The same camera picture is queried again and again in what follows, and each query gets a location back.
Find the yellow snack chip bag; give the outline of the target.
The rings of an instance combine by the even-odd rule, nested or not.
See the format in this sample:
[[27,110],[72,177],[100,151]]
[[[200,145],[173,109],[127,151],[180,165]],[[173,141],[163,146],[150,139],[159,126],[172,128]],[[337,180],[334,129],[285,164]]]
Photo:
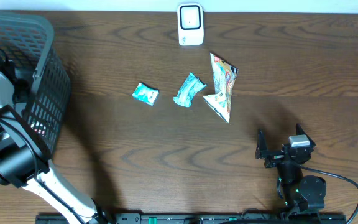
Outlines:
[[238,69],[217,55],[210,53],[215,93],[204,96],[207,105],[225,122],[231,117],[232,89]]

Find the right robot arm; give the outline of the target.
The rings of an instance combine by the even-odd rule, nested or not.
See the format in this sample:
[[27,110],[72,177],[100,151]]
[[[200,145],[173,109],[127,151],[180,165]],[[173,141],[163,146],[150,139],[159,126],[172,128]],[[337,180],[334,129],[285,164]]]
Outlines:
[[301,165],[311,159],[315,142],[296,125],[296,134],[288,138],[279,151],[268,148],[262,130],[258,130],[255,158],[264,160],[264,167],[278,171],[277,192],[285,208],[279,213],[283,220],[300,215],[316,215],[324,208],[326,181],[315,175],[304,176]]

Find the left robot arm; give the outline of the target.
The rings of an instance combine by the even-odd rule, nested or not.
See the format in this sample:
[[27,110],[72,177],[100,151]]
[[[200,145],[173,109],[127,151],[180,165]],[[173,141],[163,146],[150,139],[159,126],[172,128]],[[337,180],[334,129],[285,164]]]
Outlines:
[[78,191],[56,170],[52,152],[69,91],[68,77],[53,62],[36,75],[19,70],[0,48],[0,184],[32,192],[68,223],[114,223],[93,198]]

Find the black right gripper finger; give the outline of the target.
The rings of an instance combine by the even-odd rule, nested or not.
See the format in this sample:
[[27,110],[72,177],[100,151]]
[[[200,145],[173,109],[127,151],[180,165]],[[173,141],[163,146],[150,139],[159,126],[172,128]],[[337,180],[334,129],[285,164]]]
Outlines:
[[257,146],[255,150],[255,158],[256,159],[264,159],[267,157],[269,149],[267,147],[267,143],[265,140],[265,136],[261,129],[258,130],[257,133]]
[[297,136],[305,136],[305,138],[307,138],[307,140],[309,141],[309,145],[311,147],[315,147],[316,143],[305,133],[305,131],[303,130],[303,128],[301,127],[300,123],[297,123],[295,125],[295,129],[296,129],[296,135]]

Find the teal small snack packet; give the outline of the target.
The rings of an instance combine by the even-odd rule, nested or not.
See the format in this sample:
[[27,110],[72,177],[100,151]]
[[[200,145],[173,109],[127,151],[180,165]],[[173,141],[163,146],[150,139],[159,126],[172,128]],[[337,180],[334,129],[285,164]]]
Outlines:
[[149,88],[143,83],[139,83],[132,94],[133,98],[150,106],[153,106],[155,104],[158,95],[159,91],[157,89]]

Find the teal long snack packet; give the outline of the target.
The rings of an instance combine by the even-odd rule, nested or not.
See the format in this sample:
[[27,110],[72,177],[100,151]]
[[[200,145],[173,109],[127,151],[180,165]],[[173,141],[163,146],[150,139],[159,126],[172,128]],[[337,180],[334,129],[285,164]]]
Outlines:
[[178,90],[177,95],[173,97],[173,101],[179,106],[189,108],[192,105],[194,96],[206,86],[207,84],[203,83],[193,73],[190,73]]

